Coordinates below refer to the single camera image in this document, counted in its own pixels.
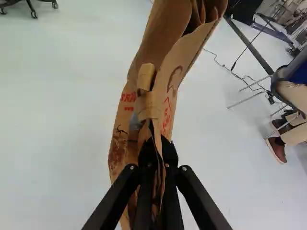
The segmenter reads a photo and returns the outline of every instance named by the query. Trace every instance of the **gray floor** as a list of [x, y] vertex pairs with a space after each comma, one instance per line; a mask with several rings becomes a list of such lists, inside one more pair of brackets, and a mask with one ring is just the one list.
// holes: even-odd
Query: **gray floor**
[[[0, 228], [80, 229], [109, 189], [107, 153], [127, 70], [151, 4], [59, 1], [59, 10], [24, 2], [0, 17]], [[237, 23], [248, 38], [257, 31]], [[275, 70], [291, 61], [286, 44], [261, 34], [255, 47]], [[222, 20], [206, 49], [231, 67], [245, 45]], [[178, 94], [173, 140], [235, 230], [304, 230], [305, 144], [287, 147], [280, 165], [263, 136], [281, 106], [253, 92], [202, 52]], [[265, 71], [247, 51], [235, 72]], [[186, 229], [197, 229], [181, 197]]]

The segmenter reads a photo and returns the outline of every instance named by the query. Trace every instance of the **cardboard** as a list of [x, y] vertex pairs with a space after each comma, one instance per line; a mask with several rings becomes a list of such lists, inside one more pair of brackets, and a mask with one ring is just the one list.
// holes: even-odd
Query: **cardboard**
[[[110, 179], [113, 183], [126, 164], [138, 164], [143, 142], [154, 137], [160, 162], [153, 192], [153, 199], [160, 202], [153, 205], [154, 218], [160, 212], [164, 192], [160, 134], [171, 140], [179, 86], [226, 7], [227, 0], [155, 0], [129, 69], [109, 151]], [[124, 230], [130, 229], [136, 201], [137, 192], [121, 217]]]

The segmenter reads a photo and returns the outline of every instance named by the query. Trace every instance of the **caster wheel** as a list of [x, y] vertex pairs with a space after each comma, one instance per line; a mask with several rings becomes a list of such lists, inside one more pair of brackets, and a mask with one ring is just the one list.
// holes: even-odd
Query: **caster wheel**
[[7, 12], [6, 12], [6, 11], [4, 11], [4, 9], [3, 9], [3, 8], [0, 8], [0, 14], [2, 14], [2, 15], [6, 15], [6, 14], [7, 14]]
[[56, 2], [53, 2], [51, 5], [52, 5], [52, 7], [54, 9], [58, 9], [59, 8], [59, 5]]
[[37, 13], [35, 11], [32, 11], [31, 17], [34, 18], [34, 19], [37, 19], [38, 18]]

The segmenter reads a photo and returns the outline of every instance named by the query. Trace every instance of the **brown shoe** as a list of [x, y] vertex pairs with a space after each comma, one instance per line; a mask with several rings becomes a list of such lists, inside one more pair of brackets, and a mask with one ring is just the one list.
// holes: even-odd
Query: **brown shoe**
[[276, 157], [277, 161], [281, 164], [286, 164], [287, 159], [286, 159], [286, 154], [284, 152], [284, 146], [277, 145], [275, 143], [275, 139], [276, 138], [268, 138], [268, 139], [265, 140], [265, 142], [269, 146], [271, 152]]
[[[287, 122], [286, 119], [273, 120], [273, 121], [272, 121], [272, 125], [273, 125], [275, 128], [279, 128], [279, 127], [283, 126], [286, 122]], [[288, 125], [286, 125], [285, 127], [281, 128], [281, 129], [279, 130], [279, 133], [280, 133], [280, 135], [281, 135], [281, 134], [284, 134], [284, 133], [290, 131], [291, 129], [292, 129], [291, 125], [288, 124]]]

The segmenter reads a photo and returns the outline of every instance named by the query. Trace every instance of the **chair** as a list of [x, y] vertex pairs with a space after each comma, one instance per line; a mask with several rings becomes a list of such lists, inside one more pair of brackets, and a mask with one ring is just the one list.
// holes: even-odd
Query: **chair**
[[[6, 15], [7, 12], [4, 10], [4, 7], [8, 7], [8, 6], [12, 6], [18, 2], [20, 2], [22, 0], [6, 0], [5, 3], [0, 3], [0, 14], [2, 15]], [[37, 19], [38, 16], [37, 16], [37, 13], [31, 3], [31, 0], [26, 0], [30, 9], [31, 9], [31, 17], [34, 18], [34, 19]], [[43, 2], [51, 2], [51, 5], [54, 9], [57, 9], [59, 7], [58, 3], [57, 3], [57, 0], [38, 0], [38, 1], [43, 1]]]
[[[300, 115], [302, 115], [302, 117], [305, 119], [306, 118], [306, 114], [301, 111], [300, 109], [296, 108], [295, 105], [292, 104], [292, 102], [288, 101], [286, 98], [284, 98], [280, 92], [278, 92], [278, 83], [280, 83], [281, 81], [291, 81], [291, 78], [295, 77], [296, 73], [298, 73], [302, 68], [305, 68], [307, 65], [307, 48], [304, 48], [301, 53], [292, 60], [292, 62], [289, 65], [286, 66], [282, 66], [280, 67], [273, 75], [271, 75], [271, 92], [269, 92], [271, 95], [275, 96], [276, 98], [278, 98], [280, 101], [282, 101], [283, 103], [286, 104], [286, 106], [284, 106], [283, 108], [281, 108], [280, 110], [278, 110], [277, 112], [275, 112], [274, 114], [272, 114], [271, 116], [275, 115], [276, 113], [278, 113], [279, 111], [283, 110], [285, 107], [290, 106], [293, 108], [294, 111], [298, 112], [297, 117], [295, 117], [294, 119], [292, 119], [291, 121], [287, 122], [286, 124], [284, 124], [283, 126], [279, 127], [277, 130], [275, 130], [273, 133], [271, 133], [270, 135], [268, 135], [266, 138], [272, 136], [274, 133], [276, 133], [277, 131], [279, 131], [281, 128], [285, 127], [286, 125], [288, 125], [290, 122], [292, 122], [293, 120], [295, 120], [296, 118], [298, 118]], [[238, 104], [241, 104], [255, 96], [258, 96], [262, 93], [265, 93], [267, 91], [262, 91], [259, 92], [247, 99], [244, 99], [232, 106], [229, 106], [229, 108], [232, 108]]]

